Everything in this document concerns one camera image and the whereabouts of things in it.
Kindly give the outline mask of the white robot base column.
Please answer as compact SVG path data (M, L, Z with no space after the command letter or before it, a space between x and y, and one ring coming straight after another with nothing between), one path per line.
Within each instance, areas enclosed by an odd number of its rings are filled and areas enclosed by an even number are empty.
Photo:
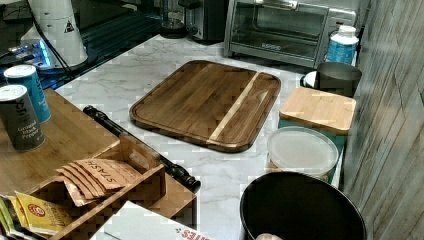
M33 26L22 43L40 45L41 57L33 64L42 70L76 67L88 59L76 25L71 0L26 0Z

